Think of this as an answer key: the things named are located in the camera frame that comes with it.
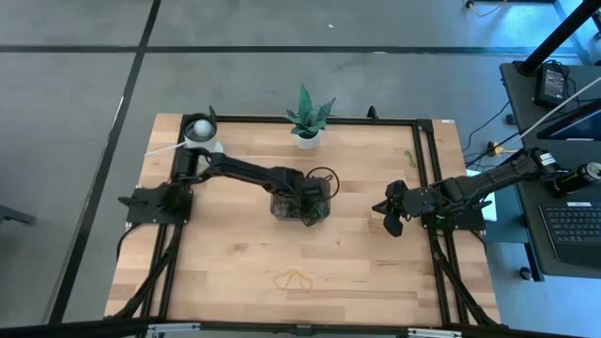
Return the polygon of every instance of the black desk surface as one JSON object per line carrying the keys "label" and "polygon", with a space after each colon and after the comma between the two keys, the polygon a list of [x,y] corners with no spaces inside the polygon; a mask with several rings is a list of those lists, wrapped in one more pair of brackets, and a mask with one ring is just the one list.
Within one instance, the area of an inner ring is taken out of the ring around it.
{"label": "black desk surface", "polygon": [[[601,67],[569,66],[569,69],[570,78],[576,82],[578,89],[601,76]],[[517,126],[521,130],[527,129],[548,113],[548,110],[532,103],[536,77],[520,75],[513,64],[502,64],[501,75],[516,117]],[[599,97],[601,97],[601,84],[594,85],[580,96],[583,100]],[[548,150],[555,160],[565,168],[573,168],[590,161],[601,162],[601,142],[541,140],[536,137],[536,133],[542,128],[544,127],[539,127],[526,135],[522,139],[523,145],[525,147],[538,146]],[[601,185],[574,193],[562,200],[549,194],[547,188],[541,182],[518,183],[517,191],[541,270],[548,275],[601,278],[601,269],[568,265],[557,259],[538,209],[538,205],[545,202],[601,201]]]}

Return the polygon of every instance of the keyboard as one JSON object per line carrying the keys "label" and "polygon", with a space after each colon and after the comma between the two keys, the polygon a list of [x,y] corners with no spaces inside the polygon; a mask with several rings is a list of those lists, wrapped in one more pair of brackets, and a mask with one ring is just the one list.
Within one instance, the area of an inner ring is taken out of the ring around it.
{"label": "keyboard", "polygon": [[601,268],[601,202],[539,206],[557,258]]}

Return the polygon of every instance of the green leaf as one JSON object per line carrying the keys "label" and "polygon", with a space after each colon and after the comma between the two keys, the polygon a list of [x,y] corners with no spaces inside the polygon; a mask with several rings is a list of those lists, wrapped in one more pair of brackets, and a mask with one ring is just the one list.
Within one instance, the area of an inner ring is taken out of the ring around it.
{"label": "green leaf", "polygon": [[288,116],[293,117],[293,118],[298,118],[298,116],[296,114],[294,114],[293,111],[286,109],[286,112],[288,113]]}
{"label": "green leaf", "polygon": [[315,124],[315,127],[317,127],[318,130],[325,130],[326,126],[328,125],[328,123],[326,123],[326,121],[317,121],[317,124]]}
{"label": "green leaf", "polygon": [[307,118],[305,119],[305,126],[311,127],[314,126],[319,118],[319,107],[313,109],[309,114],[307,114]]}
{"label": "green leaf", "polygon": [[304,84],[300,85],[300,97],[299,97],[299,117],[301,121],[307,118],[307,114],[313,109],[313,103],[311,103],[311,96],[304,87]]}
{"label": "green leaf", "polygon": [[288,115],[288,116],[284,116],[284,118],[287,119],[288,121],[294,123],[294,124],[300,124],[301,123],[301,120],[298,117],[296,117],[296,116],[292,117],[292,116]]}
{"label": "green leaf", "polygon": [[331,99],[330,102],[319,107],[319,113],[317,121],[325,121],[330,116],[331,107],[334,105],[336,98]]}
{"label": "green leaf", "polygon": [[302,134],[302,133],[306,133],[306,132],[307,132],[307,130],[306,130],[305,128],[301,128],[301,127],[299,127],[299,126],[295,126],[295,127],[292,129],[292,131],[291,131],[291,132],[292,132],[293,134],[295,134],[295,135],[299,135],[299,134]]}

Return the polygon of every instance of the metal bracket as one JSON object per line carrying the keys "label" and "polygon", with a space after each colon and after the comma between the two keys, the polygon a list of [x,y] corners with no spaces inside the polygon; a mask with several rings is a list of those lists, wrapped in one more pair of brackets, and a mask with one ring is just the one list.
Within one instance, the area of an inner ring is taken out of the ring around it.
{"label": "metal bracket", "polygon": [[408,336],[415,338],[461,338],[461,332],[449,330],[408,329]]}
{"label": "metal bracket", "polygon": [[434,132],[434,126],[432,125],[431,119],[418,118],[417,125],[421,128],[421,131]]}
{"label": "metal bracket", "polygon": [[167,333],[189,330],[200,330],[200,323],[153,324],[148,325],[148,333]]}
{"label": "metal bracket", "polygon": [[482,212],[477,210],[464,210],[454,217],[439,219],[436,216],[424,215],[422,217],[424,228],[434,230],[486,230]]}
{"label": "metal bracket", "polygon": [[154,189],[137,188],[131,197],[119,197],[127,206],[127,222],[185,224],[190,219],[193,191],[181,183],[163,183]]}
{"label": "metal bracket", "polygon": [[379,120],[378,113],[376,112],[376,107],[369,106],[369,110],[367,110],[367,117],[371,118],[374,121]]}

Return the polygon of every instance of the white pot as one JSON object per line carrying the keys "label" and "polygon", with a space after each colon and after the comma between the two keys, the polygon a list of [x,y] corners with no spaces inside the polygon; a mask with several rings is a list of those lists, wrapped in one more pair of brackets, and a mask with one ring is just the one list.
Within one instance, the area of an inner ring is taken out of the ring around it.
{"label": "white pot", "polygon": [[317,132],[317,135],[310,139],[303,139],[298,135],[294,135],[294,142],[299,146],[300,149],[313,149],[317,145],[319,145],[319,140],[321,139],[321,131]]}

